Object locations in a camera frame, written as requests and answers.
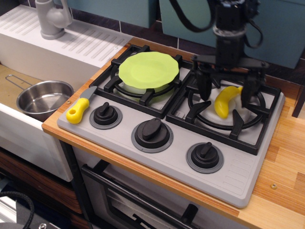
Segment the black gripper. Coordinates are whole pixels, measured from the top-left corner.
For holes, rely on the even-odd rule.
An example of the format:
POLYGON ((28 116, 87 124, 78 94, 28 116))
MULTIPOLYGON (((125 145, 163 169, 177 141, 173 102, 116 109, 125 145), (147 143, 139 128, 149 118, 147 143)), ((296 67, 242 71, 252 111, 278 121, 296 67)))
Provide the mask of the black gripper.
POLYGON ((247 107, 252 96, 256 95, 265 75, 262 74, 269 64, 246 56, 244 46, 248 45, 246 28, 239 30, 221 30, 214 28, 216 51, 214 55, 197 55, 192 57, 193 68, 197 80, 200 97, 208 100, 212 90, 212 74, 234 68, 246 68, 254 73, 243 73, 243 89, 241 92, 242 107, 247 107))

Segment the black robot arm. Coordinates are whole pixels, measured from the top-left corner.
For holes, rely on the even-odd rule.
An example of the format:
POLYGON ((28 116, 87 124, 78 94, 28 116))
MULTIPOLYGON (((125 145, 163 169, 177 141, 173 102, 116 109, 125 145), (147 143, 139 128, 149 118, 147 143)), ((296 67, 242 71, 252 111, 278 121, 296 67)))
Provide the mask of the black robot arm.
POLYGON ((256 95, 264 84, 265 70, 268 64, 248 57, 245 46, 251 47, 246 36, 247 24, 251 24, 262 33, 253 21, 258 14, 257 0, 209 0, 210 22, 199 28, 185 16, 177 1, 171 5, 179 20, 190 31, 203 32, 210 28, 216 36, 216 51, 214 55, 197 55, 191 58, 192 73, 196 77, 200 97, 207 101, 212 85, 220 86, 220 79, 225 75, 243 81, 241 92, 242 107, 248 107, 252 96, 256 95))

